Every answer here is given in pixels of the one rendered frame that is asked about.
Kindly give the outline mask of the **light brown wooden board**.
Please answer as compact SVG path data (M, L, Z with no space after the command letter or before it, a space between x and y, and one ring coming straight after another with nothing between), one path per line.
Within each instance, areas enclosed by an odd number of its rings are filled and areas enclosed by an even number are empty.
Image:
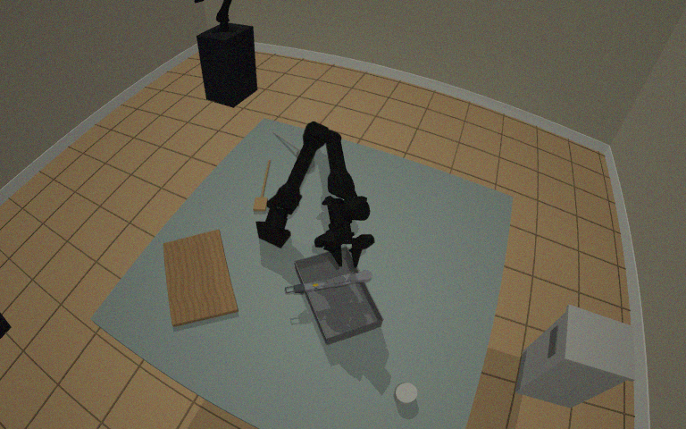
M171 324L238 312L220 230L163 244Z

